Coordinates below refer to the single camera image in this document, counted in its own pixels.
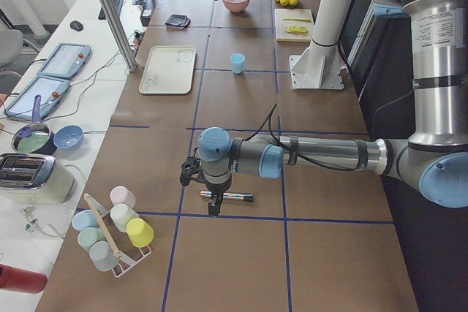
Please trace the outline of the red bottle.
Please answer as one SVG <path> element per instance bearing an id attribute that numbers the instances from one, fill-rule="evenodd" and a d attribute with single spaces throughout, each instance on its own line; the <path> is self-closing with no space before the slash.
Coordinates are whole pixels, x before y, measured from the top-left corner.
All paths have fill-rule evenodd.
<path id="1" fill-rule="evenodd" d="M 36 294 L 45 288 L 47 282 L 48 277 L 43 273 L 1 265 L 1 289 Z"/>

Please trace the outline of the blue cup on rack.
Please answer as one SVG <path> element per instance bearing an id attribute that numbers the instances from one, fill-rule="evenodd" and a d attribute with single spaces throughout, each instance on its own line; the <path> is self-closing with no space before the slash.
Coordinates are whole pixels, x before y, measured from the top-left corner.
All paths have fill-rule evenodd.
<path id="1" fill-rule="evenodd" d="M 88 227 L 97 228 L 99 225 L 92 210 L 82 210 L 76 213 L 72 218 L 72 227 L 81 231 Z"/>

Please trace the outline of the cream bear serving tray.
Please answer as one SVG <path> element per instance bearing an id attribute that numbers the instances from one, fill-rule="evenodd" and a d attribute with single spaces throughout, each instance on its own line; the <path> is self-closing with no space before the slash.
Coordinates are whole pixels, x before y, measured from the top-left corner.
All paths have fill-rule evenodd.
<path id="1" fill-rule="evenodd" d="M 195 59 L 196 48 L 193 46 L 153 46 L 144 67 L 139 92 L 143 95 L 189 93 Z"/>

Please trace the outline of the blue saucepan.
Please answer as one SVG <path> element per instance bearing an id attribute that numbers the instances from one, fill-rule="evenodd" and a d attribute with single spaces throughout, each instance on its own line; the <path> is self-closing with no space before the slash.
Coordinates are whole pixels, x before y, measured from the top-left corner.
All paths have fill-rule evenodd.
<path id="1" fill-rule="evenodd" d="M 37 153 L 52 155 L 56 151 L 53 138 L 55 134 L 43 123 L 39 114 L 41 96 L 34 97 L 32 122 L 19 129 L 12 138 L 12 148 L 18 153 Z"/>

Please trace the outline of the pink cup on rack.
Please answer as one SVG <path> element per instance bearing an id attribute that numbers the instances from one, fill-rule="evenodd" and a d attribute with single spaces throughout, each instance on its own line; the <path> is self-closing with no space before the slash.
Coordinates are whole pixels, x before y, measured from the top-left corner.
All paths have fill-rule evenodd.
<path id="1" fill-rule="evenodd" d="M 136 203 L 135 195 L 125 186 L 116 186 L 110 191 L 110 200 L 113 205 L 126 204 L 133 208 Z"/>

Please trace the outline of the white cup on rack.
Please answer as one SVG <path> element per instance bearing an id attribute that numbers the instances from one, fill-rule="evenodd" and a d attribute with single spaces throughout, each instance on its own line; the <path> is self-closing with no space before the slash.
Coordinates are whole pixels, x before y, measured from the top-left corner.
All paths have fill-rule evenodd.
<path id="1" fill-rule="evenodd" d="M 127 231 L 127 224 L 132 219 L 139 218 L 139 215 L 127 204 L 119 203 L 111 208 L 110 217 L 112 218 L 117 230 L 125 233 Z"/>

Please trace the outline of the wooden cutting board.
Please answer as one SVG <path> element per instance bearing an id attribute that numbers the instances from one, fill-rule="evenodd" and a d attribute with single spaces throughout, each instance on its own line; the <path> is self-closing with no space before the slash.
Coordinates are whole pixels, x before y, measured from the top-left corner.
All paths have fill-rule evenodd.
<path id="1" fill-rule="evenodd" d="M 314 20 L 310 9 L 275 9 L 278 42 L 310 42 Z"/>

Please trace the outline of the green cup on rack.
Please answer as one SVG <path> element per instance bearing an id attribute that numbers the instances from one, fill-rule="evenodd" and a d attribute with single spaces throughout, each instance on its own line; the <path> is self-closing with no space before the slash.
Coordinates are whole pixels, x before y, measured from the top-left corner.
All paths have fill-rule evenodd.
<path id="1" fill-rule="evenodd" d="M 86 252 L 89 252 L 91 247 L 100 241 L 106 241 L 103 231 L 96 227 L 86 227 L 78 234 L 78 245 Z"/>

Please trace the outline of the yellow cup on rack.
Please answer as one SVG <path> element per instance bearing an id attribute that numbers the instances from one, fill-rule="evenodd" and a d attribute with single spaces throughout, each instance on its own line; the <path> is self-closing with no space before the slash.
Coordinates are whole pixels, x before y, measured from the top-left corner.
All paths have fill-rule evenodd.
<path id="1" fill-rule="evenodd" d="M 142 218 L 134 218 L 127 223 L 127 235 L 134 247 L 142 248 L 153 241 L 154 230 Z"/>

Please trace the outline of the teach pendant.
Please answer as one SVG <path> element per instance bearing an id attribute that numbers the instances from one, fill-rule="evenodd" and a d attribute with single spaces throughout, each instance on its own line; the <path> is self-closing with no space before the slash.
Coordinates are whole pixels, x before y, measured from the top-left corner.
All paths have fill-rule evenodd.
<path id="1" fill-rule="evenodd" d="M 37 75 L 7 106 L 4 114 L 21 121 L 49 115 L 68 93 L 70 81 Z"/>
<path id="2" fill-rule="evenodd" d="M 91 56 L 91 46 L 59 43 L 38 71 L 39 75 L 71 80 Z"/>

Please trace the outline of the black computer mouse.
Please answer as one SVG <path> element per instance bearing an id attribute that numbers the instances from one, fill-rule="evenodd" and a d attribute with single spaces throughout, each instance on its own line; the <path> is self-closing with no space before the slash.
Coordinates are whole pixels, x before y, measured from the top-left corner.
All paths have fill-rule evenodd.
<path id="1" fill-rule="evenodd" d="M 82 31 L 83 24 L 80 21 L 73 20 L 70 22 L 69 27 L 74 31 Z"/>

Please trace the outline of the aluminium frame post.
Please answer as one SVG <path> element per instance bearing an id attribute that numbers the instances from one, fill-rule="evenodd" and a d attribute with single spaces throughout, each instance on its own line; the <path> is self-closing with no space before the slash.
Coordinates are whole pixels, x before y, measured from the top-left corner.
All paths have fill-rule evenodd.
<path id="1" fill-rule="evenodd" d="M 104 10 L 113 38 L 125 60 L 127 69 L 129 72 L 134 72 L 137 69 L 137 62 L 113 2 L 112 0 L 99 0 L 99 2 Z"/>

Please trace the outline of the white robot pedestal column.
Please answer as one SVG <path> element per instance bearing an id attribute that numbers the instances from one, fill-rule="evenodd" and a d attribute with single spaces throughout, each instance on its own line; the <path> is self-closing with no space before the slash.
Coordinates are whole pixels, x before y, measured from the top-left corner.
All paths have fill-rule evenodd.
<path id="1" fill-rule="evenodd" d="M 343 89 L 338 44 L 351 1 L 320 1 L 310 45 L 290 56 L 292 88 Z"/>

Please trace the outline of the teach pendant near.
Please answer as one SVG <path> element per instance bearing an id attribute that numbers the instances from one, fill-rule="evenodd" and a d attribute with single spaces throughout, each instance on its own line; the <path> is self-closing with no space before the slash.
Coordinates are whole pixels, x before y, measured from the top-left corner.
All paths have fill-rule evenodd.
<path id="1" fill-rule="evenodd" d="M 7 106 L 4 114 L 21 121 L 49 115 L 68 93 L 70 81 L 37 75 Z"/>

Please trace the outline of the blue bowl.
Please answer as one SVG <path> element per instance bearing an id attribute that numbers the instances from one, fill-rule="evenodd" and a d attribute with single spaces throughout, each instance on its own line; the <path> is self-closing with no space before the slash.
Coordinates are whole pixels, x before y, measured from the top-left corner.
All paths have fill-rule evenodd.
<path id="1" fill-rule="evenodd" d="M 59 129 L 53 138 L 58 149 L 78 148 L 83 141 L 83 130 L 77 125 L 68 125 Z"/>

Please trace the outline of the light blue plastic cup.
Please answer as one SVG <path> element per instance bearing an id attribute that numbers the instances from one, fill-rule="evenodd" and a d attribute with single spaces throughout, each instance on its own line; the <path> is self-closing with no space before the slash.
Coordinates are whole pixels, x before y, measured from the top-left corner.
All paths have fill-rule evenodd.
<path id="1" fill-rule="evenodd" d="M 242 53 L 234 53 L 230 56 L 230 63 L 232 72 L 236 75 L 244 71 L 245 56 Z"/>

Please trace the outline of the lemon slices row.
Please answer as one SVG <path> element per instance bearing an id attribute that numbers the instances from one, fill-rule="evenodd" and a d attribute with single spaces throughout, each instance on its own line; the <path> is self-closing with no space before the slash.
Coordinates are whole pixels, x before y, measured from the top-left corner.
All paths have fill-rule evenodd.
<path id="1" fill-rule="evenodd" d="M 306 26 L 285 26 L 284 31 L 288 34 L 306 34 L 309 30 Z"/>

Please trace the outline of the yellow plastic knife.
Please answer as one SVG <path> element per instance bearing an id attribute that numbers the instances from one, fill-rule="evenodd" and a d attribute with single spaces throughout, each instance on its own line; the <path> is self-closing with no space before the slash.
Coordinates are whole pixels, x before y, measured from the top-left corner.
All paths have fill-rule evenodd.
<path id="1" fill-rule="evenodd" d="M 284 21 L 312 22 L 311 18 L 282 18 Z"/>

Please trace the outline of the grey cup on rack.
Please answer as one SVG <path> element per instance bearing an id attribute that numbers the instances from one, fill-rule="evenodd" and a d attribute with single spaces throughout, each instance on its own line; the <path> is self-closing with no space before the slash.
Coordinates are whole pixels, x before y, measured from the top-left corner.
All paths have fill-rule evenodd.
<path id="1" fill-rule="evenodd" d="M 114 256 L 107 241 L 99 241 L 93 244 L 89 250 L 89 257 L 95 268 L 100 272 L 112 270 L 118 264 L 118 259 Z"/>

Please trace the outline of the teach pendant far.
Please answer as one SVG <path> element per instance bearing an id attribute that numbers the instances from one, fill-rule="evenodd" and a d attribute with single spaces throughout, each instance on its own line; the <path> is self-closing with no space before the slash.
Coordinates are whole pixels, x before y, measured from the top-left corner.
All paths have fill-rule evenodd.
<path id="1" fill-rule="evenodd" d="M 39 75 L 71 80 L 91 56 L 91 46 L 59 43 L 38 71 Z"/>

